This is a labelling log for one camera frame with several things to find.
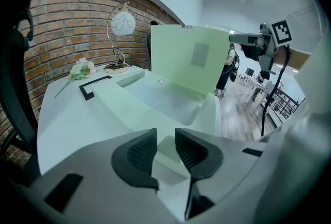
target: wooden floor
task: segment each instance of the wooden floor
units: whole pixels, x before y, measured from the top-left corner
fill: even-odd
[[[251,100],[245,103],[250,92],[251,87],[244,88],[242,82],[238,84],[228,81],[224,97],[220,98],[223,137],[246,141],[253,141],[261,137],[263,107],[258,102],[262,95],[258,94],[255,102]],[[274,123],[266,114],[264,134],[266,135],[274,129]]]

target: lamp base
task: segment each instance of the lamp base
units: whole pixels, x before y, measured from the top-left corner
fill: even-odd
[[[129,65],[126,63],[123,64],[109,64],[104,67],[105,72],[107,73],[122,73],[129,69]]]

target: green paper sheet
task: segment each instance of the green paper sheet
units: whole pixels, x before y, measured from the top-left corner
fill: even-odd
[[[152,72],[206,95],[227,59],[230,33],[182,25],[152,26]]]

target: table lamp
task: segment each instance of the table lamp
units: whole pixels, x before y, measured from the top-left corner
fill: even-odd
[[[136,21],[132,14],[130,14],[128,9],[128,3],[121,3],[117,5],[112,12],[109,14],[106,24],[106,32],[109,42],[113,48],[114,55],[117,58],[117,61],[108,64],[104,67],[104,70],[107,73],[121,73],[128,70],[128,64],[125,63],[125,55],[122,51],[117,48],[111,40],[111,35],[109,34],[109,27],[111,27],[114,35],[131,35],[136,27]],[[117,13],[113,18],[111,18],[112,14],[116,9],[119,9],[119,13]],[[123,57],[121,60],[117,55],[115,50],[117,50]]]

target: white lamp shade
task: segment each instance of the white lamp shade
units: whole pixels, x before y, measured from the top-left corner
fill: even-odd
[[[136,27],[134,17],[127,11],[121,11],[111,21],[111,28],[115,35],[131,35]]]

